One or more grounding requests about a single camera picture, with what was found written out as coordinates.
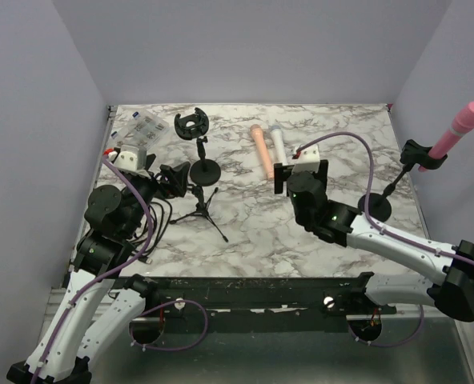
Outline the black shock mount desk stand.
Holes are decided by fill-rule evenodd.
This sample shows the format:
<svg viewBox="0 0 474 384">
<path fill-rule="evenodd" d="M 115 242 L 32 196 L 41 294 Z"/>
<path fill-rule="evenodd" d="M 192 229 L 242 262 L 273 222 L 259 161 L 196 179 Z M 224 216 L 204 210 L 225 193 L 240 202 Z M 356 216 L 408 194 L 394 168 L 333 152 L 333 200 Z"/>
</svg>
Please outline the black shock mount desk stand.
<svg viewBox="0 0 474 384">
<path fill-rule="evenodd" d="M 196 186 L 213 186 L 221 177 L 219 164 L 207 158 L 205 145 L 208 143 L 207 132 L 210 122 L 206 113 L 198 107 L 194 113 L 186 116 L 176 114 L 174 119 L 175 133 L 185 141 L 195 140 L 199 159 L 190 168 L 191 181 Z"/>
</svg>

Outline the black tripod shock mount stand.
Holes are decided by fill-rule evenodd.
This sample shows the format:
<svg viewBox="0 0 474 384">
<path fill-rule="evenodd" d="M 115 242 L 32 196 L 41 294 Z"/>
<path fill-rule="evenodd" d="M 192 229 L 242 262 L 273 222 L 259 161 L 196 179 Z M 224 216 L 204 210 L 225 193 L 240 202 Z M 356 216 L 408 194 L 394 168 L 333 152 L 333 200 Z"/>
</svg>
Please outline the black tripod shock mount stand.
<svg viewBox="0 0 474 384">
<path fill-rule="evenodd" d="M 217 229 L 219 234 L 222 236 L 223 240 L 225 242 L 229 242 L 227 236 L 216 225 L 216 223 L 211 218 L 210 213 L 209 213 L 209 207 L 211 205 L 212 198 L 219 191 L 219 188 L 216 187 L 207 200 L 204 198 L 204 191 L 203 191 L 203 188 L 201 186 L 198 186 L 198 185 L 195 185 L 195 184 L 189 184 L 187 186 L 187 190 L 189 192 L 191 192 L 197 199 L 197 203 L 195 205 L 195 210 L 193 212 L 190 212 L 189 214 L 185 214 L 185 215 L 183 215 L 179 218 L 170 220 L 170 224 L 176 224 L 176 223 L 181 222 L 182 220 L 184 220 L 186 218 L 193 218 L 193 217 L 205 218 L 210 224 L 212 224 L 212 226 L 214 228 Z"/>
</svg>

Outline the silver white microphone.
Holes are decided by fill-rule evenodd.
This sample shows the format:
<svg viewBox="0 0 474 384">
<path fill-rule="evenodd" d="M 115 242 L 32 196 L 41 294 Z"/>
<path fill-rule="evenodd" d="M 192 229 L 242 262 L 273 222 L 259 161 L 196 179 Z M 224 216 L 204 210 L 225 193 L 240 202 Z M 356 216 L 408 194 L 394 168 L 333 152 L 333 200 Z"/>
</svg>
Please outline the silver white microphone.
<svg viewBox="0 0 474 384">
<path fill-rule="evenodd" d="M 285 166 L 288 164 L 288 160 L 284 146 L 283 131 L 279 125 L 273 125 L 269 130 L 275 147 L 277 161 Z"/>
</svg>

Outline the beige microphone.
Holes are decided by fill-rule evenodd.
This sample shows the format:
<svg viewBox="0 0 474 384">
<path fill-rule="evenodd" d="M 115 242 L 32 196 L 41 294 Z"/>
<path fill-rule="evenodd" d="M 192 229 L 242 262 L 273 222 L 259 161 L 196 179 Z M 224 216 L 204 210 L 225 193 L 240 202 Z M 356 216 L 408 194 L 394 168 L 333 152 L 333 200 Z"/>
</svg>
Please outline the beige microphone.
<svg viewBox="0 0 474 384">
<path fill-rule="evenodd" d="M 262 162 L 262 166 L 264 172 L 266 174 L 267 180 L 274 179 L 274 167 L 271 162 L 271 158 L 268 152 L 267 145 L 264 140 L 263 136 L 263 129 L 258 124 L 253 124 L 250 128 L 251 136 L 254 139 L 256 149 L 258 151 L 260 160 Z"/>
</svg>

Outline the black clip round base stand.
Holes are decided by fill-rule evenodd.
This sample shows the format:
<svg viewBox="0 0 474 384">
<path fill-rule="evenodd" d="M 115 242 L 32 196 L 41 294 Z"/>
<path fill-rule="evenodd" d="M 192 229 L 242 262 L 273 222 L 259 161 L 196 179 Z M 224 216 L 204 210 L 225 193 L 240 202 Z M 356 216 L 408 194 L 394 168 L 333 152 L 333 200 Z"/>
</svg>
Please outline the black clip round base stand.
<svg viewBox="0 0 474 384">
<path fill-rule="evenodd" d="M 386 222 L 392 215 L 392 205 L 388 197 L 396 190 L 397 184 L 402 177 L 410 172 L 415 165 L 428 166 L 429 170 L 437 170 L 446 161 L 448 156 L 445 154 L 440 159 L 434 159 L 429 156 L 431 147 L 421 146 L 414 140 L 407 140 L 401 150 L 400 162 L 403 165 L 398 176 L 390 182 L 382 194 L 370 193 L 369 203 L 366 205 L 366 196 L 363 195 L 357 203 L 357 208 L 365 211 L 368 207 L 369 214 L 380 222 Z"/>
</svg>

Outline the pink microphone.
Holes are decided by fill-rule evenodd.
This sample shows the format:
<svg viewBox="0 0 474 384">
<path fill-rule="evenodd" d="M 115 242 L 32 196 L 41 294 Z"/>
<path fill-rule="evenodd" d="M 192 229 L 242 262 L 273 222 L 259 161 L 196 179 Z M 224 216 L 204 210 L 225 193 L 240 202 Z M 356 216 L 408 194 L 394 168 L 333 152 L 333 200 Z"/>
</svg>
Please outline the pink microphone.
<svg viewBox="0 0 474 384">
<path fill-rule="evenodd" d="M 437 161 L 447 157 L 448 152 L 467 133 L 474 129 L 474 101 L 469 102 L 452 120 L 437 143 L 429 150 L 428 156 Z"/>
</svg>

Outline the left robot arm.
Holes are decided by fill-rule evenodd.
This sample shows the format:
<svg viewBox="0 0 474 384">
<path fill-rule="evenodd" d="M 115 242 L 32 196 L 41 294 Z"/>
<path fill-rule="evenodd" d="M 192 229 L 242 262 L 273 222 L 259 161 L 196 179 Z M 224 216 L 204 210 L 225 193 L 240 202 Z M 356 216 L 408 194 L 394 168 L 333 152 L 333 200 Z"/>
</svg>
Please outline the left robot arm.
<svg viewBox="0 0 474 384">
<path fill-rule="evenodd" d="M 147 224 L 149 246 L 156 222 L 149 205 L 155 197 L 176 198 L 187 192 L 189 162 L 162 165 L 159 176 L 149 172 L 155 156 L 113 151 L 104 158 L 125 184 L 95 188 L 84 218 L 89 230 L 76 247 L 66 293 L 34 352 L 13 364 L 7 373 L 12 383 L 88 383 L 92 369 L 116 337 L 138 315 L 157 310 L 156 282 L 135 275 L 99 318 L 95 312 L 113 289 L 120 272 L 141 258 L 144 248 L 131 243 L 142 222 Z"/>
</svg>

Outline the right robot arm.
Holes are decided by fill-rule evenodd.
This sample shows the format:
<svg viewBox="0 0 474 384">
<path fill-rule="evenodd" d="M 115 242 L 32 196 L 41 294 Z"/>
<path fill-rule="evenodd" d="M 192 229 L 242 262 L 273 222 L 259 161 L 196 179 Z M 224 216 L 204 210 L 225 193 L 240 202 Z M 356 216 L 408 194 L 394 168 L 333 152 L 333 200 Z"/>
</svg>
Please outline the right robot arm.
<svg viewBox="0 0 474 384">
<path fill-rule="evenodd" d="M 320 240 L 365 250 L 410 269 L 408 274 L 372 274 L 350 292 L 351 308 L 361 314 L 378 306 L 432 306 L 462 322 L 474 321 L 474 243 L 435 242 L 369 218 L 364 212 L 327 197 L 328 162 L 310 170 L 277 163 L 276 194 L 291 200 L 295 221 Z"/>
</svg>

